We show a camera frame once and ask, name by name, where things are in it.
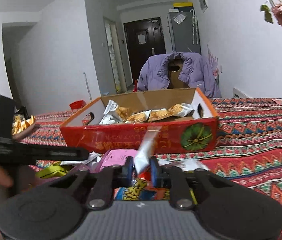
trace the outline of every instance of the red cardboard box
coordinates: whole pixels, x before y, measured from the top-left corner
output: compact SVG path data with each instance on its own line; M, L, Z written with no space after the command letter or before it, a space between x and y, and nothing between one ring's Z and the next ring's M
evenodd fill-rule
M192 104L192 116L169 117L158 122L99 125L109 100L134 112L161 109L179 104ZM88 125L82 119L92 113ZM111 149L138 149L148 127L162 126L155 142L155 154L211 151L216 143L218 115L200 89L168 89L133 92L100 97L80 109L61 126L65 142L70 147L84 147L105 153Z

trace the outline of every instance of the green fruit graphic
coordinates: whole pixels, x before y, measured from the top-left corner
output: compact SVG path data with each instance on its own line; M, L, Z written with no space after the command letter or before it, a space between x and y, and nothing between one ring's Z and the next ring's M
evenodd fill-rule
M196 123L185 129L181 136L181 145L188 151L199 151L207 147L212 140L211 128L202 123Z

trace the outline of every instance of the jacket sleeve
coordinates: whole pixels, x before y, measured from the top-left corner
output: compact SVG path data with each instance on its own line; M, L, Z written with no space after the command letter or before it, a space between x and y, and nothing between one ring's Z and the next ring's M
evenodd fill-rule
M202 57L200 62L204 76L205 95L208 98L221 98L221 91L214 79L208 59Z
M146 63L141 68L138 85L137 85L138 91L148 90L148 72L149 72L149 60L147 60Z

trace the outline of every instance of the gray ribbed surface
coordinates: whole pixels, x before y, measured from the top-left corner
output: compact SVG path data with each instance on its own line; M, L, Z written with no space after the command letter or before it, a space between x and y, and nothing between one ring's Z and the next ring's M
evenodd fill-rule
M177 211L168 201L114 201L107 210L90 212L81 227L65 238L105 239L217 240L199 225L192 212Z

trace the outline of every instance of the red plastic bucket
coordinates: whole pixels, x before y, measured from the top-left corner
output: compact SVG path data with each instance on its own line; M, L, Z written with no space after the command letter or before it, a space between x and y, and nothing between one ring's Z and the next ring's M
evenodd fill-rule
M83 108L87 103L84 100L79 100L71 103L69 106L72 110Z

